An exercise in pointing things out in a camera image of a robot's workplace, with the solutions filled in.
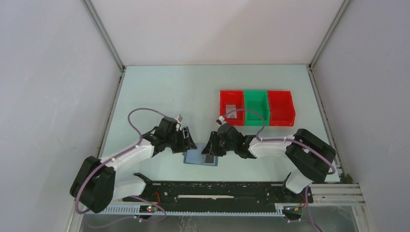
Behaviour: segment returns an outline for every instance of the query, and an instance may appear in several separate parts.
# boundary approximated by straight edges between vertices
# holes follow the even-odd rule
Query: red bin
[[[241,90],[221,90],[220,91],[220,115],[234,109],[244,109],[244,93]],[[245,111],[236,111],[226,116],[226,122],[233,126],[243,126],[245,124]]]

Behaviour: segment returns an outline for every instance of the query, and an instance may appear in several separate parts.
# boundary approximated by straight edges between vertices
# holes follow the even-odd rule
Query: red plastic container
[[[244,109],[244,93],[241,90],[221,90],[220,91],[220,115],[234,109]],[[237,111],[227,116],[226,122],[233,126],[243,126],[245,124],[245,111]]]
[[[292,127],[296,116],[290,91],[268,91],[270,126]]]

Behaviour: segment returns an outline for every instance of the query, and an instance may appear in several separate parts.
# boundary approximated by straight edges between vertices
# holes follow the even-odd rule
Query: blue pad
[[[187,152],[184,152],[183,153],[184,163],[206,165],[206,166],[217,166],[218,165],[217,156],[213,156],[209,154],[201,154],[205,146],[206,144],[197,144],[198,149],[188,150]]]

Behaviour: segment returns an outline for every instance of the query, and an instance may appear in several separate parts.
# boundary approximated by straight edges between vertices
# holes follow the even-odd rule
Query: cable clip
[[[223,116],[219,116],[218,119],[217,119],[217,123],[219,125],[222,125],[222,122],[224,122],[224,121],[225,121],[225,118]]]

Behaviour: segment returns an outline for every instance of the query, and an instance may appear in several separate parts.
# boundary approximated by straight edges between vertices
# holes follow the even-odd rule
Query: wire
[[[257,113],[256,111],[248,110],[248,109],[236,109],[236,110],[231,110],[231,111],[227,112],[227,113],[223,116],[223,118],[226,118],[227,115],[232,114],[233,112],[238,112],[238,111],[251,112],[251,113],[253,113],[253,114],[255,114],[256,116],[258,116],[258,117],[261,118],[263,124],[262,124],[262,128],[261,128],[260,130],[258,130],[258,132],[256,132],[256,139],[257,139],[258,141],[262,141],[262,139],[259,137],[259,134],[265,129],[265,119],[264,119],[259,113]]]
[[[117,223],[117,222],[120,222],[120,221],[123,221],[123,220],[127,220],[127,219],[137,219],[137,218],[138,218],[139,221],[159,222],[159,221],[162,221],[162,220],[164,220],[164,219],[166,218],[166,216],[167,216],[166,211],[165,211],[161,206],[159,206],[158,204],[154,204],[154,203],[152,203],[152,202],[150,202],[150,201],[147,201],[147,200],[142,199],[142,198],[137,197],[137,196],[131,196],[131,197],[132,197],[132,198],[135,198],[135,199],[138,199],[138,200],[140,200],[140,201],[142,201],[142,202],[145,202],[145,203],[148,203],[148,204],[150,204],[150,205],[153,205],[153,206],[157,207],[158,209],[160,209],[160,210],[164,213],[164,216],[163,216],[162,218],[160,218],[160,219],[155,219],[155,220],[143,219],[143,218],[140,218],[140,217],[137,217],[137,216],[127,216],[127,217],[122,217],[122,218],[120,218],[120,219],[117,219],[117,220],[115,220],[115,221],[112,221],[112,222],[110,222],[110,223],[108,223],[108,224],[101,225],[101,226],[91,225],[91,224],[88,222],[87,218],[85,218],[85,220],[84,220],[84,221],[85,221],[85,224],[86,224],[87,226],[93,228],[93,229],[102,229],[102,228],[109,227],[109,226],[111,226],[111,225],[114,225],[114,224]]]
[[[154,192],[153,194],[157,195],[157,197],[158,197],[157,204],[160,204],[160,202],[161,202],[160,194],[158,192]]]
[[[261,118],[261,120],[262,120],[262,128],[256,133],[256,139],[257,139],[258,141],[260,141],[260,142],[263,142],[263,141],[265,141],[265,142],[282,142],[282,141],[285,140],[286,142],[291,142],[291,143],[298,144],[299,146],[301,146],[301,147],[303,147],[303,148],[309,150],[310,152],[312,152],[313,154],[315,154],[318,158],[320,158],[323,162],[325,162],[325,163],[332,169],[332,171],[329,172],[328,174],[335,174],[335,173],[336,173],[336,168],[332,165],[331,162],[329,162],[325,157],[323,157],[321,154],[319,154],[319,152],[315,151],[313,148],[309,147],[308,145],[306,145],[306,144],[304,144],[304,143],[302,143],[302,142],[300,142],[300,141],[297,141],[297,140],[294,140],[294,139],[288,139],[288,138],[286,138],[286,139],[283,139],[283,138],[262,139],[262,138],[259,136],[259,134],[260,134],[260,133],[264,130],[264,128],[265,128],[265,120],[264,120],[264,118],[263,118],[259,113],[255,112],[255,111],[253,111],[253,110],[248,110],[248,109],[236,109],[236,110],[229,111],[229,112],[226,113],[223,117],[226,118],[227,115],[229,115],[229,114],[231,114],[231,113],[233,113],[233,112],[237,112],[237,111],[248,111],[248,112],[254,113],[254,114],[257,115],[259,118]]]
[[[150,202],[150,201],[147,201],[147,200],[145,200],[145,199],[143,199],[143,198],[141,198],[141,197],[138,197],[138,196],[131,196],[131,197],[134,198],[134,199],[140,200],[140,201],[142,201],[142,202],[148,203],[148,204],[150,204],[150,205],[153,205],[153,206],[157,207],[158,209],[160,209],[160,210],[164,213],[164,216],[163,216],[162,218],[160,218],[160,219],[149,220],[149,219],[140,218],[140,220],[146,221],[146,222],[159,222],[159,221],[162,221],[162,220],[164,220],[164,219],[166,218],[166,211],[165,211],[161,206],[159,206],[159,205],[157,205],[157,204],[154,204],[154,203],[152,203],[152,202]]]
[[[306,208],[307,208],[307,213],[309,214],[309,221],[312,224],[313,228],[315,229],[315,232],[318,232],[318,230],[320,232],[323,232],[316,224],[315,222],[313,222],[313,217],[312,217],[312,213],[310,212],[310,207],[309,207],[309,199],[308,199],[308,189],[309,187],[306,187],[305,189],[305,203],[306,203]]]
[[[133,123],[131,122],[131,115],[132,115],[135,111],[139,111],[139,110],[152,111],[152,112],[155,112],[155,113],[157,113],[157,114],[159,114],[159,115],[161,115],[161,116],[163,116],[163,117],[166,117],[165,114],[163,114],[163,113],[161,113],[161,112],[159,112],[159,111],[156,111],[156,110],[154,110],[154,109],[151,109],[151,108],[137,108],[137,109],[131,110],[131,112],[128,114],[128,123],[129,123],[130,126],[138,133],[138,135],[139,135],[140,137],[139,137],[139,139],[138,139],[138,142],[137,142],[135,145],[133,145],[133,146],[131,146],[131,147],[128,147],[128,148],[126,148],[125,150],[119,152],[118,154],[116,154],[115,156],[113,156],[113,159],[117,159],[118,157],[120,157],[120,156],[122,156],[122,155],[124,155],[124,154],[126,154],[126,153],[128,153],[128,152],[130,152],[130,151],[132,151],[132,150],[134,150],[134,149],[135,149],[135,146],[136,146],[136,145],[139,145],[139,144],[141,143],[141,141],[142,141],[142,134],[141,134],[141,132],[133,125]],[[107,159],[106,161],[104,161],[104,162],[102,162],[100,165],[98,165],[97,168],[95,168],[95,169],[87,176],[87,178],[85,179],[84,183],[81,185],[80,190],[78,191],[77,196],[76,196],[76,198],[75,198],[75,211],[76,211],[78,214],[85,214],[86,212],[89,211],[89,209],[86,209],[86,210],[84,210],[84,211],[81,211],[80,208],[79,208],[80,196],[81,196],[81,194],[83,193],[84,188],[86,187],[86,185],[88,184],[88,182],[90,181],[90,179],[98,172],[98,170],[100,170],[102,167],[104,167],[104,166],[105,166],[106,164],[108,164],[109,162],[112,162],[113,159]]]
[[[306,206],[306,199],[305,199],[305,197],[302,195],[302,194],[300,194],[300,196],[302,197],[302,202],[300,203],[300,205],[299,205],[299,207],[305,207]]]

